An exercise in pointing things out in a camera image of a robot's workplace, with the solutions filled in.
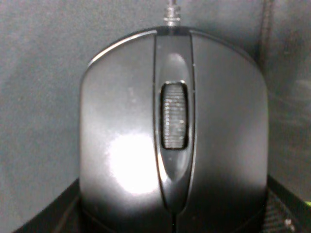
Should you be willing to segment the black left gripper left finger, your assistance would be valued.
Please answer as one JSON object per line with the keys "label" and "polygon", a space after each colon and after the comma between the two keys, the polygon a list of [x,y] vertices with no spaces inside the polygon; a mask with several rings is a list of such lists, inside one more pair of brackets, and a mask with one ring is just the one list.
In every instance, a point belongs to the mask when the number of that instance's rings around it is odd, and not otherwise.
{"label": "black left gripper left finger", "polygon": [[79,200],[79,179],[76,179],[44,210],[23,224],[14,233],[54,233],[65,220],[70,208]]}

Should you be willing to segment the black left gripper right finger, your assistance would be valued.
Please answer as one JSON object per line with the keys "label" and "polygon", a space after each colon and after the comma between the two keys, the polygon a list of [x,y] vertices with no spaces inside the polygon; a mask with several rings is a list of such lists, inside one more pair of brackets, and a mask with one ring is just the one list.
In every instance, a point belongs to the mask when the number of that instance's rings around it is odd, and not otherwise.
{"label": "black left gripper right finger", "polygon": [[265,206],[265,233],[309,233],[311,207],[271,176],[268,176]]}

